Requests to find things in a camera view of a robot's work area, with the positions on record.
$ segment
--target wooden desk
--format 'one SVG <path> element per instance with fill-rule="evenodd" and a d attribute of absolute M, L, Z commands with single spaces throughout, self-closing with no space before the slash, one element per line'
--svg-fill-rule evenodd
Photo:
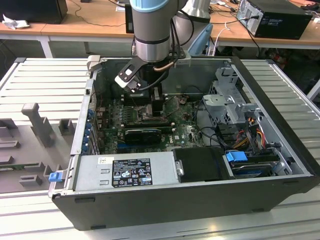
<path fill-rule="evenodd" d="M 127 34 L 126 26 L 121 25 L 125 23 L 125 13 L 116 12 L 116 6 L 108 0 L 94 0 L 90 3 L 82 3 L 80 0 L 66 0 L 66 2 L 68 12 L 62 24 L 31 23 L 31 28 L 17 30 L 8 29 L 0 24 L 0 39 L 37 40 L 41 43 L 47 58 L 53 57 L 49 46 L 50 41 L 85 42 L 85 47 L 88 47 L 88 42 L 130 43 L 132 41 L 133 35 Z M 76 11 L 78 16 L 89 23 L 121 26 L 88 24 L 81 17 L 76 16 Z M 220 14 L 214 12 L 211 15 L 212 23 L 234 20 L 235 18 L 227 12 L 220 12 Z M 228 27 L 230 31 L 225 30 L 219 37 L 219 46 L 256 46 L 241 23 L 230 23 Z M 214 40 L 223 28 L 223 24 L 214 24 L 211 33 Z M 320 24 L 310 22 L 300 40 L 255 38 L 255 41 L 262 48 L 320 49 Z"/>
<path fill-rule="evenodd" d="M 219 8 L 229 11 L 228 8 L 223 6 L 219 6 Z M 236 20 L 234 17 L 230 17 L 231 15 L 227 12 L 219 13 L 214 12 L 213 14 L 211 14 L 211 23 L 225 23 Z M 230 28 L 230 31 L 225 30 L 219 36 L 218 43 L 220 46 L 256 46 L 250 38 L 248 31 L 240 22 L 230 23 L 227 25 L 227 27 Z M 211 37 L 216 40 L 217 35 L 224 28 L 224 24 L 214 24 Z M 254 40 L 259 45 L 259 47 L 262 48 L 320 49 L 320 24 L 310 21 L 299 40 L 275 38 L 254 38 Z"/>
<path fill-rule="evenodd" d="M 116 11 L 117 6 L 111 2 L 107 0 L 94 0 L 90 3 L 83 3 L 80 0 L 66 0 L 66 3 L 68 12 L 62 24 L 47 24 L 41 31 L 42 35 L 110 38 L 133 37 L 132 34 L 126 33 L 125 13 Z M 81 17 L 77 17 L 76 14 L 92 24 L 86 23 Z"/>

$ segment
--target power supply label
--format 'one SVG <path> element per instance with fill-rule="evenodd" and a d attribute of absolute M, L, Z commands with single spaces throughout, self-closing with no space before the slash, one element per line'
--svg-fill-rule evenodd
<path fill-rule="evenodd" d="M 114 188 L 152 185 L 150 158 L 114 160 L 112 186 Z"/>

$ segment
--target motherboard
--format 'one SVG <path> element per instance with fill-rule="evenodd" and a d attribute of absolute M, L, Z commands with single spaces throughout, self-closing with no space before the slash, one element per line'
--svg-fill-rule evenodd
<path fill-rule="evenodd" d="M 171 96 L 163 103 L 159 116 L 152 114 L 151 104 L 126 105 L 114 99 L 98 112 L 98 128 L 104 154 L 166 152 L 176 148 L 203 147 L 202 133 L 195 125 L 195 111 L 199 101 L 187 96 Z M 140 133 L 154 131 L 149 142 L 142 143 Z M 136 133 L 128 144 L 128 133 Z"/>

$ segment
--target yellow wire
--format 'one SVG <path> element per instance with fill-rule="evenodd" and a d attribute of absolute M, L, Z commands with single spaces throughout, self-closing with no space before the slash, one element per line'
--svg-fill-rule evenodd
<path fill-rule="evenodd" d="M 244 140 L 242 140 L 241 142 L 239 142 L 237 145 L 235 145 L 233 148 L 236 149 L 238 147 L 240 147 L 241 145 L 245 144 L 248 141 L 248 138 L 246 137 Z"/>
<path fill-rule="evenodd" d="M 264 146 L 264 145 L 263 145 L 263 140 L 264 140 L 264 138 L 263 138 L 263 136 L 262 136 L 262 133 L 259 132 L 259 131 L 256 131 L 256 133 L 260 135 L 260 137 L 261 137 L 261 146 L 263 147 L 263 146 Z"/>

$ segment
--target computer tower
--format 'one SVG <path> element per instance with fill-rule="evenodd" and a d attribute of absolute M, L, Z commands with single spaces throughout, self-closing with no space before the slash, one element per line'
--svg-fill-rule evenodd
<path fill-rule="evenodd" d="M 3 15 L 14 20 L 60 24 L 68 11 L 66 0 L 1 0 L 0 20 Z"/>
<path fill-rule="evenodd" d="M 286 0 L 242 0 L 236 18 L 256 38 L 298 40 L 312 14 Z"/>

